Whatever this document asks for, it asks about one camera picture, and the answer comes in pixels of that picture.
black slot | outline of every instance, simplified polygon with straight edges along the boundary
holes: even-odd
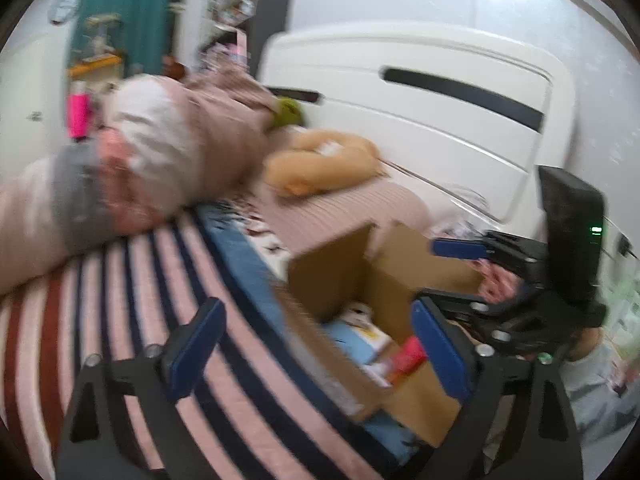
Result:
[[[537,132],[540,132],[542,127],[544,118],[542,112],[504,95],[469,85],[462,81],[402,68],[383,68],[382,79],[389,83],[413,86],[414,88],[436,92],[471,103],[507,117]]]
[[[555,385],[549,381],[545,381],[545,395],[542,402],[542,416],[540,417],[538,434],[542,438],[566,442],[569,434],[564,418],[562,418],[558,391]]]
[[[91,383],[87,383],[82,390],[70,440],[73,443],[84,442],[85,440],[96,440],[99,436],[100,431],[98,430],[98,420],[95,413],[94,386]]]
[[[290,97],[296,101],[304,101],[305,103],[319,104],[322,95],[313,90],[301,90],[297,88],[278,88],[267,86],[269,92],[278,97]]]

green plush toy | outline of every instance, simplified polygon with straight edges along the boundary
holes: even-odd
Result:
[[[281,128],[288,124],[303,126],[304,123],[305,119],[298,101],[290,97],[278,97],[278,113],[273,118],[271,127]]]

striped blanket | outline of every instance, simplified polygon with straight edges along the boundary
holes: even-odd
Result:
[[[384,412],[351,422],[293,358],[268,286],[273,253],[284,248],[260,248],[238,217],[229,203],[199,206],[2,300],[0,412],[44,479],[54,477],[51,457],[84,359],[162,344],[208,296],[226,304],[227,333],[177,407],[220,478],[395,478],[418,451]],[[162,467],[137,400],[126,400],[148,466]]]

pink blanket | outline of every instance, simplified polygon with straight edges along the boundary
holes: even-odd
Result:
[[[223,57],[184,85],[149,75],[126,80],[105,105],[104,129],[0,188],[0,295],[254,174],[275,106]]]

shelf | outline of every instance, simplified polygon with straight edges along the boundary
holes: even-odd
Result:
[[[66,70],[66,74],[71,79],[79,78],[83,75],[86,75],[93,70],[98,70],[99,68],[104,68],[107,66],[114,66],[121,64],[123,62],[120,56],[116,56],[115,54],[106,54],[100,59],[96,59],[89,62],[81,62],[73,65],[72,67]]]

